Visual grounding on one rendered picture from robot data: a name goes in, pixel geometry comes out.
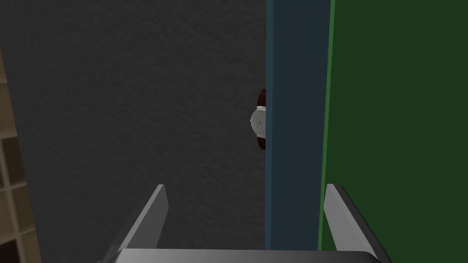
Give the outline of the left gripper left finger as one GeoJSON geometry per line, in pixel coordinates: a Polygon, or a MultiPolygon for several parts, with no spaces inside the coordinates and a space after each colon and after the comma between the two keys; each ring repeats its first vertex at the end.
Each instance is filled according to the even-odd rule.
{"type": "Polygon", "coordinates": [[[112,242],[109,255],[114,256],[125,248],[156,248],[168,208],[163,184],[144,194],[112,242]]]}

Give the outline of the green door leaf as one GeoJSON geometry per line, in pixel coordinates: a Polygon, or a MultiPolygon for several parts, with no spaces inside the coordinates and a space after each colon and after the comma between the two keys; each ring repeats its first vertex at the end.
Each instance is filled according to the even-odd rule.
{"type": "Polygon", "coordinates": [[[335,0],[326,181],[393,263],[468,263],[468,0],[335,0]]]}

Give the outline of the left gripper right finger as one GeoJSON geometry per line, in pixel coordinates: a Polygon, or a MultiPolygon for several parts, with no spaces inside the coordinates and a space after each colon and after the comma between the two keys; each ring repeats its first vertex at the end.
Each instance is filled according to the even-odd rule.
{"type": "Polygon", "coordinates": [[[393,263],[342,185],[326,185],[324,212],[338,251],[368,252],[380,263],[393,263]]]}

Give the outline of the beige shelf unit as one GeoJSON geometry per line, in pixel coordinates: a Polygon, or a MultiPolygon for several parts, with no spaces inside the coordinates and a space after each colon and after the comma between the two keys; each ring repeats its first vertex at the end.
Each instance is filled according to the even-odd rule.
{"type": "Polygon", "coordinates": [[[0,263],[42,263],[1,51],[0,263]]]}

